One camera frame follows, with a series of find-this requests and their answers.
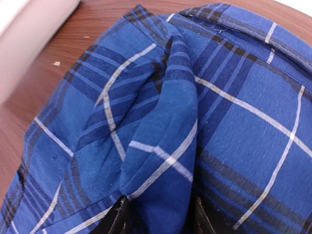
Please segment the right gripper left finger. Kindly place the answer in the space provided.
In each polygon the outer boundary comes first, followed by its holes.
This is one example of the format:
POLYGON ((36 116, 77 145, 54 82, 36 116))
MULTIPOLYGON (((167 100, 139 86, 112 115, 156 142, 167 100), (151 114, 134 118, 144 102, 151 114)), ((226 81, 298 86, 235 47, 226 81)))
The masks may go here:
POLYGON ((92 234, 128 234, 129 200, 121 196, 92 230, 92 234))

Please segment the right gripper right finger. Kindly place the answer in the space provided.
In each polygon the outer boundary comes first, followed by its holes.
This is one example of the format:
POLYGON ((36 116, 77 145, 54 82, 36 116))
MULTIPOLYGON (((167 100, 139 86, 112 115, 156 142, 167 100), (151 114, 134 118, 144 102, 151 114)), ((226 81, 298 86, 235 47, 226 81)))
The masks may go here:
POLYGON ((217 234, 213 227, 212 221, 208 217, 207 209, 202 199, 195 197, 195 216, 194 216, 194 232, 195 234, 217 234))

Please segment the blue plaid long sleeve shirt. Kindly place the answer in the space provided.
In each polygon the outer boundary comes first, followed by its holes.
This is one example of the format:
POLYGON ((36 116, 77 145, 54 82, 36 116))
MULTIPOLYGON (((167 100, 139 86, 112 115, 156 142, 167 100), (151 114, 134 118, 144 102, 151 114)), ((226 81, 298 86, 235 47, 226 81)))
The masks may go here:
POLYGON ((129 234, 312 231, 312 49, 214 3, 138 5, 62 79, 24 135, 3 234, 92 234, 121 196, 129 234))

